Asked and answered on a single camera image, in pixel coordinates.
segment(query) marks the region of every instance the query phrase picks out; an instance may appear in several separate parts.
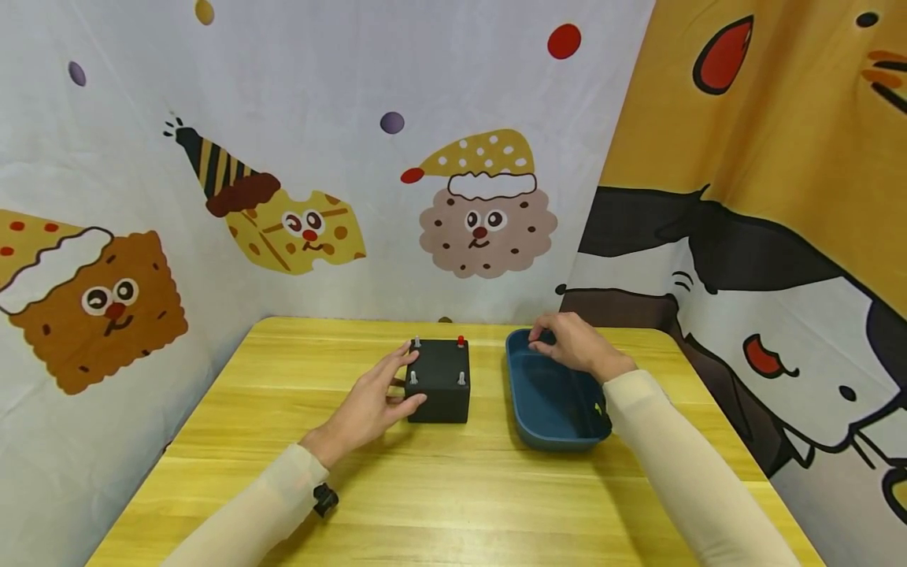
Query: hand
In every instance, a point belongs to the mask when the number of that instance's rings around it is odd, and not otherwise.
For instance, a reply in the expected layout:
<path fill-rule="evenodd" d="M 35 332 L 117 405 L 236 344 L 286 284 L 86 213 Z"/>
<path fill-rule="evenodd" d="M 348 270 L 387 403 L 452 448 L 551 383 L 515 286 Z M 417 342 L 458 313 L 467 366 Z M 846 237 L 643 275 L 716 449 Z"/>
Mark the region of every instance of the hand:
<path fill-rule="evenodd" d="M 406 400 L 387 394 L 390 386 L 404 384 L 403 380 L 394 378 L 396 371 L 419 357 L 417 350 L 407 354 L 409 344 L 410 341 L 406 341 L 359 377 L 334 414 L 299 441 L 326 469 L 383 435 L 391 425 L 412 415 L 428 399 L 425 394 L 416 394 Z"/>
<path fill-rule="evenodd" d="M 546 328 L 554 333 L 557 344 L 539 340 Z M 632 358 L 612 346 L 576 313 L 551 313 L 537 318 L 529 332 L 529 348 L 566 367 L 592 374 L 600 384 L 636 370 Z"/>

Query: left hand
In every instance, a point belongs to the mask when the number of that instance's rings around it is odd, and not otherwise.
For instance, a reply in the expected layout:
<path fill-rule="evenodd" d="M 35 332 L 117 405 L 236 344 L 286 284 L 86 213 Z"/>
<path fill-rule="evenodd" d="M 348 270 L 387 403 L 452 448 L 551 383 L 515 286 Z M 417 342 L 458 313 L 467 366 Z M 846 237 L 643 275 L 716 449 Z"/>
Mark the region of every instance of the left hand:
<path fill-rule="evenodd" d="M 406 400 L 387 394 L 390 386 L 404 383 L 394 378 L 396 371 L 419 357 L 418 350 L 407 354 L 409 346 L 407 340 L 359 377 L 334 414 L 299 441 L 326 469 L 383 435 L 391 425 L 412 415 L 428 399 L 425 394 L 416 394 Z"/>

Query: red dot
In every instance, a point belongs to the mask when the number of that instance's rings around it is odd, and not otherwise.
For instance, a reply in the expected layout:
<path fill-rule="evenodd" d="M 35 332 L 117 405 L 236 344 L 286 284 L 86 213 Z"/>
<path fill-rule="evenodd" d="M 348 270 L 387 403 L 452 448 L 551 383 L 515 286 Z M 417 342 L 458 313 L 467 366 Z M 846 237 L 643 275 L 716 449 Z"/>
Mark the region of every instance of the red dot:
<path fill-rule="evenodd" d="M 567 59 L 580 49 L 582 34 L 573 24 L 564 24 L 551 32 L 548 38 L 548 53 L 555 59 Z"/>
<path fill-rule="evenodd" d="M 400 176 L 400 181 L 403 183 L 415 183 L 422 179 L 425 175 L 425 172 L 420 168 L 413 167 L 403 172 L 403 175 Z"/>

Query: purple dot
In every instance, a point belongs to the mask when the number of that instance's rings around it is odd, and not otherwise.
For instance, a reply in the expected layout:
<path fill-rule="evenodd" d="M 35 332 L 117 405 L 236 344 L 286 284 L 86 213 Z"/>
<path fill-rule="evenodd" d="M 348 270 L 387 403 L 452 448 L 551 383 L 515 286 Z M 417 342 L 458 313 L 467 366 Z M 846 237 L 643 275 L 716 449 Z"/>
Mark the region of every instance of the purple dot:
<path fill-rule="evenodd" d="M 79 86 L 85 86 L 85 71 L 75 61 L 69 62 L 69 78 Z"/>
<path fill-rule="evenodd" d="M 403 116 L 400 112 L 388 112 L 381 117 L 381 130 L 389 134 L 396 134 L 403 130 Z"/>

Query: wooden table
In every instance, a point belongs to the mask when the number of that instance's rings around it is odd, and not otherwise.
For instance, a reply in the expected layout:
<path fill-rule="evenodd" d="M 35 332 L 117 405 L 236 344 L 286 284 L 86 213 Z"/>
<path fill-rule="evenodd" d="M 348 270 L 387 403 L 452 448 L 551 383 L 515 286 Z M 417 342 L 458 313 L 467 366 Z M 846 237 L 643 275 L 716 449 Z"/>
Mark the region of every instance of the wooden table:
<path fill-rule="evenodd" d="M 695 565 L 629 449 L 525 448 L 514 429 L 504 339 L 516 327 L 269 318 L 249 332 L 89 565 L 158 565 L 353 382 L 416 334 L 470 341 L 466 425 L 396 425 L 341 463 L 341 504 L 311 514 L 264 565 Z M 734 469 L 804 565 L 821 565 L 677 346 L 602 329 L 658 379 Z"/>

